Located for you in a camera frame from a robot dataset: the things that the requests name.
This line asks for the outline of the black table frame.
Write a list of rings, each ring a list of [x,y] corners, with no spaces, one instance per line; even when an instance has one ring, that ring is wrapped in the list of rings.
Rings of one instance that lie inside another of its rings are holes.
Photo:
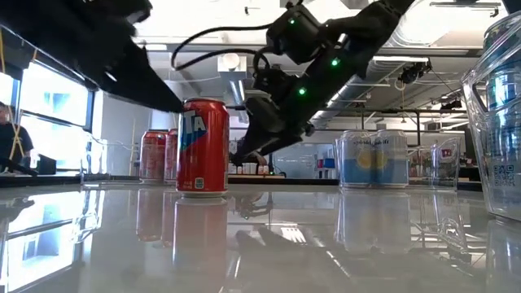
[[[109,176],[101,177],[94,182],[104,183],[122,183],[122,184],[143,184],[136,177],[129,176]],[[26,186],[63,186],[63,185],[79,185],[81,178],[79,176],[0,176],[0,188],[9,187],[26,187]],[[286,186],[337,186],[336,179],[295,179],[295,178],[276,178],[271,177],[231,177],[230,184],[235,185],[286,185]]]

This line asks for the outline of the person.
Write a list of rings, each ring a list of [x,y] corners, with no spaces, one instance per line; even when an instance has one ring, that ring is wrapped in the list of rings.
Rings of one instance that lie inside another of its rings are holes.
[[[16,124],[11,107],[0,102],[0,173],[15,173],[5,160],[29,168],[33,148],[28,130]]]

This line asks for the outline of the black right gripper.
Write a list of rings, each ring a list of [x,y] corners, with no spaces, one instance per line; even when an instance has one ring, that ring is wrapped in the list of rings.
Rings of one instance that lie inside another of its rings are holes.
[[[291,121],[270,98],[253,97],[245,102],[250,122],[247,133],[238,140],[237,151],[230,154],[234,165],[266,165],[265,155],[303,141],[314,134],[314,125],[306,120]]]

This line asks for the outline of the black spotlight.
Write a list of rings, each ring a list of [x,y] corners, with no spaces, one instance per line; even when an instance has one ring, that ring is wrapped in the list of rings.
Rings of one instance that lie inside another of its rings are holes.
[[[403,84],[411,84],[431,70],[432,64],[429,59],[426,62],[415,62],[405,66],[402,73],[397,77],[397,80]]]

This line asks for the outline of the round white lamp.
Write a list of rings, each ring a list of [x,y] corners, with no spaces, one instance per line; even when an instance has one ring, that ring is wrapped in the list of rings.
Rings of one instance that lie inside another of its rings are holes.
[[[218,72],[246,72],[247,57],[237,53],[219,55],[217,58]]]

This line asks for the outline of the black pipe rail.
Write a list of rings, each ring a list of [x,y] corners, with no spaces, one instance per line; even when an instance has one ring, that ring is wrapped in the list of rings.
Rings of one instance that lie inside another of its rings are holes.
[[[328,107],[323,108],[317,113],[317,117],[313,117],[312,121],[322,121],[322,120],[331,120],[335,118],[337,115],[342,113],[349,114],[350,116],[358,116],[360,119],[360,129],[364,129],[366,127],[366,123],[368,123],[373,117],[383,117],[386,116],[407,116],[410,113],[414,114],[410,119],[416,124],[416,128],[413,130],[404,130],[404,133],[414,133],[416,137],[416,143],[413,144],[413,147],[417,147],[422,143],[422,133],[430,133],[430,130],[421,130],[420,129],[420,118],[422,114],[437,114],[441,116],[443,114],[466,114],[466,111],[463,110],[427,110],[427,109],[399,109],[399,108],[389,108],[389,109],[378,109],[378,108],[362,108],[362,107],[353,107],[353,108],[340,108],[340,107]]]

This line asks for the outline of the black window frame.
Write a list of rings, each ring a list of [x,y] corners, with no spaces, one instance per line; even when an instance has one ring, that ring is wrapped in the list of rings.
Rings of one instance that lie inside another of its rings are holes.
[[[0,102],[33,142],[29,167],[77,173],[92,131],[94,91],[44,63],[44,55],[0,26]]]

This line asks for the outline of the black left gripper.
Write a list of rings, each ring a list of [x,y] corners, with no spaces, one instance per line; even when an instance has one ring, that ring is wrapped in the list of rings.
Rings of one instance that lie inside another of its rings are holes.
[[[48,55],[83,76],[103,76],[113,98],[162,112],[183,112],[182,101],[135,44],[135,24],[151,15],[150,0],[48,0],[53,14]]]

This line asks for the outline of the silver ventilation duct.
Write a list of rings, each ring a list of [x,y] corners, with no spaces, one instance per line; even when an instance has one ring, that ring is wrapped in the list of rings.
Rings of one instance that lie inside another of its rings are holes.
[[[351,77],[326,103],[326,110],[314,114],[311,123],[321,127],[339,113],[338,108],[344,109],[354,103],[366,101],[366,95],[371,90],[390,89],[388,81],[390,75],[401,69],[409,62],[405,56],[376,56],[368,64],[366,77]]]

